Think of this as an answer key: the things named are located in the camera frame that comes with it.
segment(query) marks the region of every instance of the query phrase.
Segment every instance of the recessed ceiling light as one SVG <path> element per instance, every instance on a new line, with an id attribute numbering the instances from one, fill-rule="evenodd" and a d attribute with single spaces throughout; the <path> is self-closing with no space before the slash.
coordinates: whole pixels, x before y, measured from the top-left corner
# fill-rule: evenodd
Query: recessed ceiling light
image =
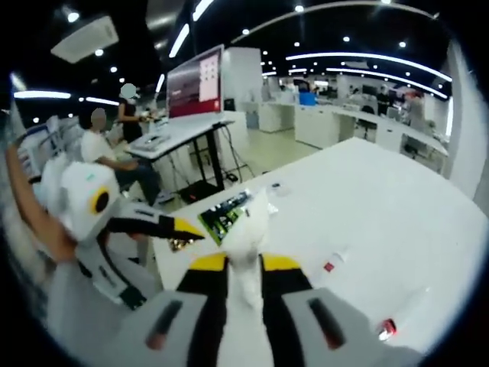
<path id="1" fill-rule="evenodd" d="M 79 18 L 79 14 L 75 11 L 72 11 L 71 13 L 68 14 L 68 22 L 73 23 L 74 21 L 77 21 Z"/>

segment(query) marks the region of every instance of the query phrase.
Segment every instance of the black top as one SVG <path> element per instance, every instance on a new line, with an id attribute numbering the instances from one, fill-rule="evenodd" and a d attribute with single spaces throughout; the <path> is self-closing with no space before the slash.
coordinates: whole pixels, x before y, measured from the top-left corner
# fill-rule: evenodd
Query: black top
<path id="1" fill-rule="evenodd" d="M 125 116 L 135 116 L 136 106 L 131 105 L 125 99 L 120 99 L 119 101 L 125 106 L 124 115 Z M 143 136 L 143 131 L 137 122 L 121 122 L 122 123 L 122 133 L 124 134 L 124 140 L 127 143 L 132 143 L 134 140 Z"/>

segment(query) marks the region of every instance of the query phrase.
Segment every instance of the woman standing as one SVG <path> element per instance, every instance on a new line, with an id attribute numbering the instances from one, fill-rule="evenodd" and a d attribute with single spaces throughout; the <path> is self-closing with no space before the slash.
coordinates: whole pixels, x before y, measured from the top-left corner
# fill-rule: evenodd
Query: woman standing
<path id="1" fill-rule="evenodd" d="M 134 140 L 143 136 L 143 131 L 139 123 L 146 121 L 144 116 L 136 115 L 135 95 L 136 87 L 133 84 L 128 83 L 121 88 L 118 120 L 122 123 L 122 134 L 127 143 L 132 143 Z"/>

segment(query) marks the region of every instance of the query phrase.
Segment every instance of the white shirt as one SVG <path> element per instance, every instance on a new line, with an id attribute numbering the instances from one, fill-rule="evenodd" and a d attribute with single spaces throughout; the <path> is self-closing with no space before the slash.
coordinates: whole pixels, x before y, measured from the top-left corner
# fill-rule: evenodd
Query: white shirt
<path id="1" fill-rule="evenodd" d="M 86 163 L 93 163 L 101 157 L 117 161 L 114 151 L 99 133 L 86 130 L 83 133 L 80 145 L 82 148 L 82 158 Z"/>

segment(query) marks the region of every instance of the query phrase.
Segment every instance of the circuit board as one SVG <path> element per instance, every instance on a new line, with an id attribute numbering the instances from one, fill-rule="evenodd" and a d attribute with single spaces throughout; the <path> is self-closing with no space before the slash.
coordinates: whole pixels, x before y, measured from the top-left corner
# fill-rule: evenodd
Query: circuit board
<path id="1" fill-rule="evenodd" d="M 244 205 L 250 198 L 251 194 L 246 190 L 199 215 L 200 222 L 218 246 L 233 224 L 245 213 Z"/>

